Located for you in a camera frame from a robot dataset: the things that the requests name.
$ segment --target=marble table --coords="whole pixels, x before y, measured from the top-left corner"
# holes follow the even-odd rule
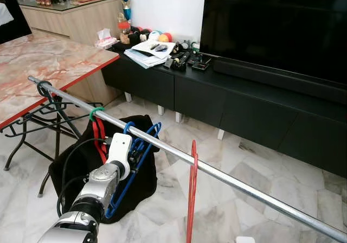
[[[0,44],[0,128],[45,101],[28,76],[65,90],[118,57],[117,53],[45,33]]]

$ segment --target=cabinet leg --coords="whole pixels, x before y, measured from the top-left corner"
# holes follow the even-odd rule
[[[158,105],[158,114],[162,116],[164,114],[164,108]]]
[[[131,101],[132,101],[131,94],[126,93],[126,92],[124,92],[124,94],[125,94],[125,99],[126,99],[126,101],[127,101],[127,102],[131,102]]]
[[[175,112],[176,122],[180,123],[182,120],[182,114]]]
[[[224,130],[219,129],[219,130],[218,130],[217,139],[218,139],[218,140],[223,140],[223,136],[224,136]]]
[[[250,236],[238,236],[236,243],[255,243],[255,240]]]

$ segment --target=white wall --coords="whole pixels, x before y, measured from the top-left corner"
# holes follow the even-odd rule
[[[204,0],[131,0],[132,25],[200,40]]]

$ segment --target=black cable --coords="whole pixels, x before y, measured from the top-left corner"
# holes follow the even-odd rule
[[[62,179],[61,179],[61,187],[63,188],[64,187],[64,184],[65,184],[65,173],[66,173],[66,168],[67,168],[67,162],[69,161],[71,155],[82,145],[84,145],[85,143],[87,142],[90,142],[90,141],[101,141],[101,142],[104,142],[105,140],[104,139],[100,139],[100,138],[91,138],[91,139],[88,139],[88,140],[85,140],[83,141],[82,143],[78,144],[71,152],[70,154],[68,155],[68,157],[66,158],[65,160],[65,163],[64,163],[64,168],[63,168],[63,174],[62,174]]]
[[[38,93],[41,95],[41,96],[43,96],[43,97],[49,97],[50,95],[49,95],[49,92],[46,90],[46,89],[44,89],[41,85],[42,84],[48,84],[48,85],[52,85],[50,82],[48,82],[48,81],[45,81],[45,80],[42,80],[42,81],[40,81],[39,83],[37,83],[37,91],[38,91]]]
[[[71,183],[73,183],[73,182],[75,182],[75,181],[77,181],[77,180],[80,180],[80,179],[82,179],[82,178],[87,178],[88,176],[89,176],[89,175],[83,175],[83,176],[75,177],[75,178],[71,179],[71,180],[62,188],[62,190],[61,190],[61,192],[60,192],[60,195],[59,195],[59,197],[58,197],[58,200],[57,200],[57,202],[56,202],[56,212],[57,212],[57,214],[58,214],[58,217],[61,216],[61,212],[60,212],[60,202],[61,202],[61,198],[63,197],[64,192],[65,192],[65,190],[67,189],[67,187],[69,187]]]

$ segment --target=black cloth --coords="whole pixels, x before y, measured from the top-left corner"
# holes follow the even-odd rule
[[[131,116],[121,119],[124,122],[134,122],[136,128],[146,132],[153,124],[148,115],[145,116]],[[120,132],[123,130],[110,124],[109,122],[104,121],[105,133],[106,136],[113,137],[114,133]],[[54,188],[56,193],[60,195],[61,192],[61,181],[62,181],[62,169],[65,163],[67,156],[74,149],[74,147],[81,142],[94,138],[92,122],[89,121],[86,131],[82,134],[82,137],[74,144],[66,149],[54,162],[49,166],[49,174],[52,178]],[[157,147],[152,146],[151,150],[147,154],[143,165],[139,169],[133,183],[129,187],[125,197],[123,198],[120,206],[118,207],[115,215],[111,219],[106,219],[105,217],[102,220],[102,223],[114,223],[120,220],[125,214],[134,210],[137,204],[144,200],[147,197],[153,195],[157,188],[157,176],[156,176],[156,166],[154,159],[154,152],[159,151]],[[65,184],[71,179],[89,174],[92,170],[100,167],[102,165],[102,160],[98,151],[94,146],[94,142],[87,142],[86,144],[80,146],[76,149],[75,153],[70,157],[67,164],[66,170],[66,180]],[[116,199],[123,191],[124,187],[130,175],[127,179],[121,181],[116,190]],[[78,193],[83,187],[83,181],[73,182],[64,193],[63,204],[63,213],[67,212]]]
[[[5,0],[5,4],[14,20],[0,26],[0,44],[31,34],[17,0]]]

